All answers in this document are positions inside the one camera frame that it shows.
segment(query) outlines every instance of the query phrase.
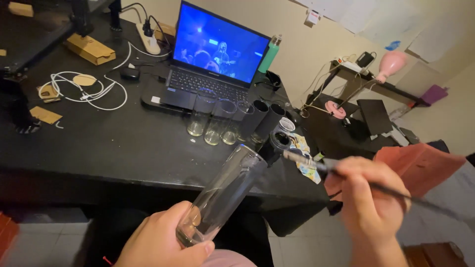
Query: green water bottle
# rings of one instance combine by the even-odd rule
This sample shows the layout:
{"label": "green water bottle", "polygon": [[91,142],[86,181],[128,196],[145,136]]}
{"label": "green water bottle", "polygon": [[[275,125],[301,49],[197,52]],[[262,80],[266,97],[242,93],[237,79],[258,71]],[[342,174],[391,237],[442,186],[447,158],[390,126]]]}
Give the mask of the green water bottle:
{"label": "green water bottle", "polygon": [[266,73],[266,71],[270,67],[270,64],[272,63],[272,60],[274,60],[274,58],[277,55],[277,52],[279,51],[279,45],[281,41],[282,41],[282,34],[279,34],[279,36],[274,35],[272,37],[272,40],[270,40],[270,43],[269,43],[269,50],[267,51],[267,54],[264,57],[264,60],[262,60],[262,63],[259,66],[259,69],[257,69],[258,71],[262,73]]}

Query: blue paint mark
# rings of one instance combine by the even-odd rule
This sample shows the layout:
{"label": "blue paint mark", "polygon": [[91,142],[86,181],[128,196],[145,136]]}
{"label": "blue paint mark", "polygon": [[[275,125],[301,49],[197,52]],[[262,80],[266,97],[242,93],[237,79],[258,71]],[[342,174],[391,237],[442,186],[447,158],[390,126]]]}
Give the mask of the blue paint mark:
{"label": "blue paint mark", "polygon": [[401,45],[401,41],[391,42],[390,45],[386,46],[384,49],[388,51],[396,50]]}

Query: clear glass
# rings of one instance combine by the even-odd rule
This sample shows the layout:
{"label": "clear glass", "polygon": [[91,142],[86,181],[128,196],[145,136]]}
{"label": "clear glass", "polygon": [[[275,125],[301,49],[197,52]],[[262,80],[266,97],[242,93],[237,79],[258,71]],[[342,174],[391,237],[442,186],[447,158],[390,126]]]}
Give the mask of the clear glass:
{"label": "clear glass", "polygon": [[266,168],[267,163],[255,151],[243,144],[237,146],[181,218],[176,234],[182,245],[213,240]]}
{"label": "clear glass", "polygon": [[203,134],[217,101],[218,95],[212,90],[206,88],[198,90],[193,111],[186,127],[189,134],[193,136]]}
{"label": "clear glass", "polygon": [[238,139],[239,126],[247,114],[254,113],[254,107],[247,101],[238,101],[237,111],[221,138],[225,144],[234,144]]}
{"label": "clear glass", "polygon": [[220,99],[216,103],[213,117],[206,129],[205,142],[210,145],[217,145],[221,140],[224,130],[229,125],[232,117],[236,113],[236,104],[228,99]]}

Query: laptop keyboard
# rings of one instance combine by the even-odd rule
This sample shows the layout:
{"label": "laptop keyboard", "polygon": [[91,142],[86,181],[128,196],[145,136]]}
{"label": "laptop keyboard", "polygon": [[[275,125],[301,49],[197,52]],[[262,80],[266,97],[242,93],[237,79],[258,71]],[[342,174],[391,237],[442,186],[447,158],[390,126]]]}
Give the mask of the laptop keyboard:
{"label": "laptop keyboard", "polygon": [[173,70],[170,77],[170,87],[196,93],[201,88],[213,90],[219,98],[226,98],[233,102],[246,101],[247,92],[231,85],[220,83],[212,79],[205,79],[188,71]]}

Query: paintbrush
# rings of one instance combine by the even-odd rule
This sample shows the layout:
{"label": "paintbrush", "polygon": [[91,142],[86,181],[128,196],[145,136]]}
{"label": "paintbrush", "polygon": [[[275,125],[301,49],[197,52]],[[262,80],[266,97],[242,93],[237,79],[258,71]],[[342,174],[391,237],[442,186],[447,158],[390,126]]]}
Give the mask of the paintbrush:
{"label": "paintbrush", "polygon": [[[339,175],[336,172],[335,169],[329,168],[324,163],[313,161],[312,159],[308,159],[308,158],[306,158],[304,156],[301,156],[299,154],[296,154],[294,152],[284,150],[282,156],[284,158],[288,159],[288,160],[291,160],[291,161],[297,162],[297,163],[301,163],[301,164],[305,165],[308,168],[316,169],[316,170],[318,170],[322,173],[333,173],[333,174],[336,174],[336,175],[341,177],[341,175]],[[388,188],[388,187],[386,187],[382,184],[379,184],[377,182],[368,182],[368,184],[370,185],[370,188],[378,190],[380,192],[383,192],[387,195],[399,198],[401,200],[407,199],[407,200],[410,200],[412,203],[415,203],[419,206],[428,208],[428,209],[433,210],[435,212],[444,214],[444,215],[446,215],[450,218],[453,218],[453,219],[456,219],[456,220],[459,220],[459,221],[465,221],[465,218],[463,216],[457,214],[456,212],[454,212],[450,209],[444,208],[444,207],[440,207],[439,205],[436,205],[436,204],[431,203],[429,201],[423,200],[422,198],[407,196],[407,195],[405,195],[405,194],[403,194],[403,193],[401,193],[397,190]]]}

